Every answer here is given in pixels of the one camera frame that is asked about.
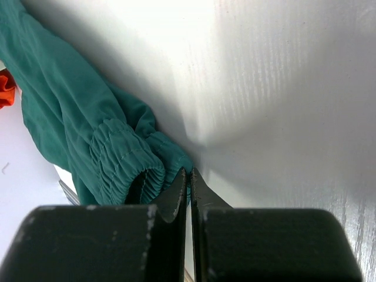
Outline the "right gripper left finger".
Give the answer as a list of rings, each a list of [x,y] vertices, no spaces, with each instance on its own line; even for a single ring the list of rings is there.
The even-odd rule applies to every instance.
[[[1,265],[2,281],[183,281],[187,176],[149,204],[40,206]]]

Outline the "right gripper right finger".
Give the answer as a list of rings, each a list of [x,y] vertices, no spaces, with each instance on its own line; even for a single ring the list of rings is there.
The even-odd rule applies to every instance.
[[[234,208],[190,175],[196,281],[361,281],[341,224],[322,209]]]

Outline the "teal green shorts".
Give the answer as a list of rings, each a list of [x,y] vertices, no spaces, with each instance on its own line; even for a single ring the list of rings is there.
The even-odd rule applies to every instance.
[[[1,2],[1,61],[22,91],[32,140],[71,173],[82,204],[147,204],[180,169],[192,171],[147,104],[108,82],[20,1]]]

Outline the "orange shorts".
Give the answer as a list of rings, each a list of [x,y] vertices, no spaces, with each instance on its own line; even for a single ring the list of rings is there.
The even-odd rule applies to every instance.
[[[16,82],[7,69],[0,74],[0,109],[12,106],[15,102]]]

